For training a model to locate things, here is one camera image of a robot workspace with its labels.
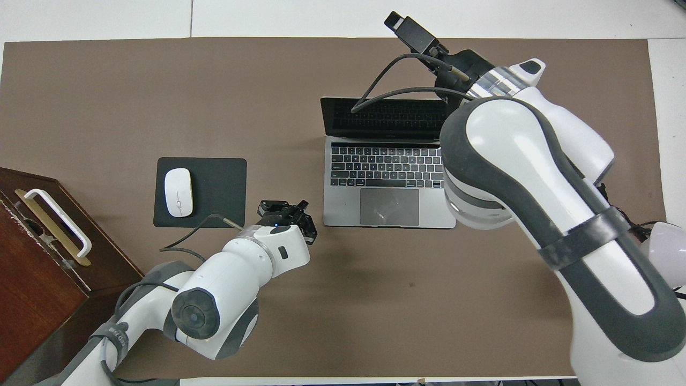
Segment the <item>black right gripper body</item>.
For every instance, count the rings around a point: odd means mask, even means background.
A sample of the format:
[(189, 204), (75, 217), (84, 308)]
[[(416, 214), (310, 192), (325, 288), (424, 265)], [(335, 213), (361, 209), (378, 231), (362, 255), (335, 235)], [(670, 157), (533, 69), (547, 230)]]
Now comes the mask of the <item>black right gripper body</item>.
[(465, 76), (458, 76), (450, 74), (443, 69), (436, 69), (433, 71), (434, 75), (436, 75), (434, 86), (460, 91), (461, 93), (469, 91), (476, 81), (495, 68), (494, 64), (470, 49), (459, 51), (456, 54), (449, 54), (446, 47), (435, 46), (429, 49), (429, 55), (450, 64), (453, 68), (465, 74)]

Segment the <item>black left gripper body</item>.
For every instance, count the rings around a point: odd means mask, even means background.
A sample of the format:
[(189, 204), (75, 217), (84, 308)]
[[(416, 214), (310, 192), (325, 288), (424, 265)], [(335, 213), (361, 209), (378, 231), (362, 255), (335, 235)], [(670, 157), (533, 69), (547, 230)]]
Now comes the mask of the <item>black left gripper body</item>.
[(256, 223), (261, 226), (279, 227), (297, 225), (306, 227), (309, 216), (300, 207), (272, 207), (267, 209)]

